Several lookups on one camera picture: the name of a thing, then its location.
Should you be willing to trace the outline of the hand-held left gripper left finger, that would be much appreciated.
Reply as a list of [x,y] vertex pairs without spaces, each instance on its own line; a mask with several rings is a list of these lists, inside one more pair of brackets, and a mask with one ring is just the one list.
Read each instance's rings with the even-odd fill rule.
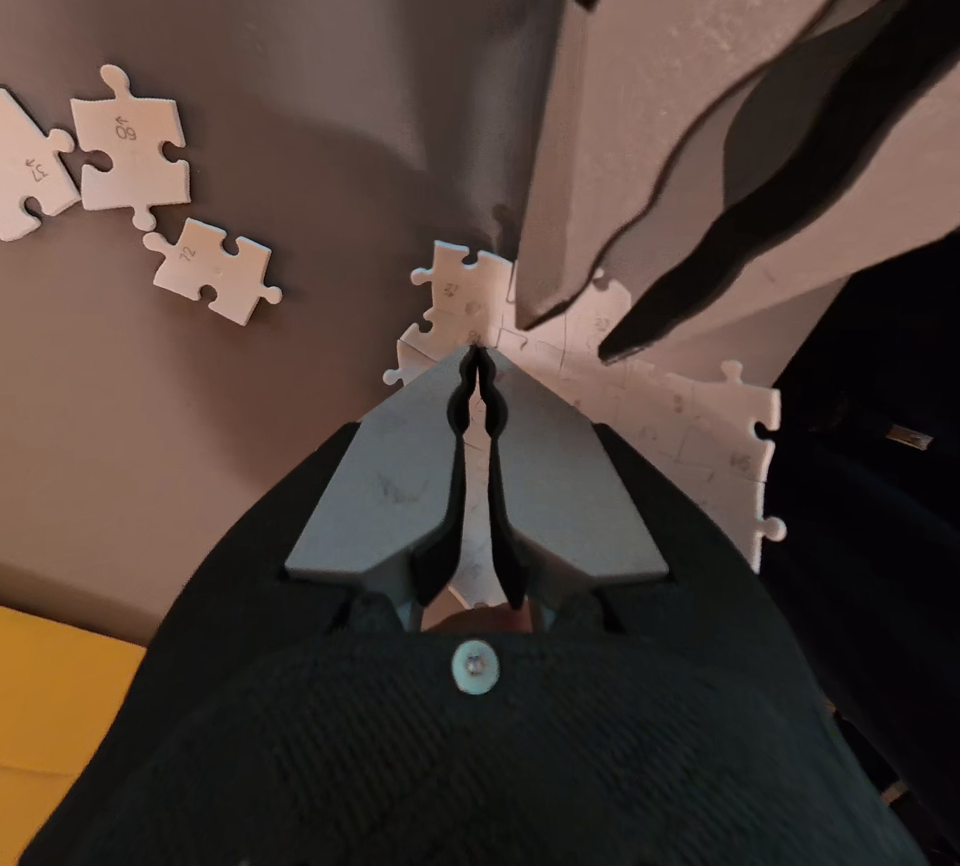
[[457,570],[466,504],[464,433],[478,348],[456,348],[370,411],[285,567],[291,577],[427,607]]

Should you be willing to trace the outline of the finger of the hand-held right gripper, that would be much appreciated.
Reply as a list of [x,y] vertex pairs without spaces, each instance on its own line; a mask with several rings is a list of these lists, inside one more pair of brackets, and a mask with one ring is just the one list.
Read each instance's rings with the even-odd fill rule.
[[958,0],[833,0],[684,143],[608,247],[606,364],[704,340],[958,222]]
[[685,137],[830,0],[567,0],[515,265],[522,330],[569,307]]

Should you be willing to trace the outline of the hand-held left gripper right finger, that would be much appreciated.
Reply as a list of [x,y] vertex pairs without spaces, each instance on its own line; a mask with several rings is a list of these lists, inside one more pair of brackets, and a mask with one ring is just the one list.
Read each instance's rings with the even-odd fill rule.
[[493,348],[478,350],[478,385],[491,555],[509,604],[559,609],[598,587],[666,579],[594,423]]

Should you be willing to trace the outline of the partly built puzzle ball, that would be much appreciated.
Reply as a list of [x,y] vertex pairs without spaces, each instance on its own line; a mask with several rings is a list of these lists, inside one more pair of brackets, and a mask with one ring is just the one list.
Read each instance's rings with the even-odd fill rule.
[[[432,264],[411,273],[427,284],[426,331],[411,324],[397,341],[397,367],[386,384],[415,378],[456,348],[493,348],[597,424],[612,427],[714,522],[753,571],[764,538],[777,541],[786,525],[766,516],[764,481],[774,443],[758,424],[780,426],[776,390],[745,384],[742,366],[720,364],[721,378],[702,382],[664,371],[641,358],[606,366],[596,351],[627,312],[630,295],[616,280],[597,278],[562,316],[531,332],[516,323],[515,265],[485,251],[468,264],[469,249],[434,244]],[[461,560],[451,589],[465,606],[505,598],[495,584],[488,503],[490,437],[479,387],[465,433],[466,494]]]

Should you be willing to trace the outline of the white puzzle piece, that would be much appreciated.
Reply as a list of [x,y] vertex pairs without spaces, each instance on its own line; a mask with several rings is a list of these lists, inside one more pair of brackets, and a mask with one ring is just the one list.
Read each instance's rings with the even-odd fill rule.
[[116,65],[103,65],[100,76],[111,99],[70,102],[79,148],[102,152],[111,162],[108,171],[83,165],[80,202],[86,211],[128,208],[134,227],[151,232],[154,207],[190,201],[188,162],[170,161],[162,152],[167,144],[186,146],[178,105],[134,96],[128,75]]
[[41,220],[26,208],[34,200],[42,214],[55,217],[81,200],[81,193],[62,162],[75,149],[65,129],[44,132],[18,103],[1,89],[1,240],[24,238]]
[[210,310],[244,326],[260,300],[277,305],[283,294],[279,287],[263,283],[270,248],[238,237],[237,252],[229,253],[223,248],[226,236],[218,227],[187,219],[176,243],[155,231],[145,233],[142,242],[164,257],[153,278],[155,286],[194,301],[201,298],[203,287],[209,287],[215,292]]

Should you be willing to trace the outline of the person's dark-clothed torso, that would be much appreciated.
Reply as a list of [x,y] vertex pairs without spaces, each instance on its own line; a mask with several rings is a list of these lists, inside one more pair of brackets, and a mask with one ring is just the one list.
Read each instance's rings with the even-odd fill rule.
[[761,565],[828,697],[954,831],[958,267],[954,230],[858,272],[776,380],[765,503],[787,537]]

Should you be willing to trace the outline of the yellow plastic bin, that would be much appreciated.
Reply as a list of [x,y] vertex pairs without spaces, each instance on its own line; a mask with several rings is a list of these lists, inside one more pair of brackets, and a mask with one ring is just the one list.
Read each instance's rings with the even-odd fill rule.
[[30,840],[100,745],[145,649],[1,608],[1,863]]

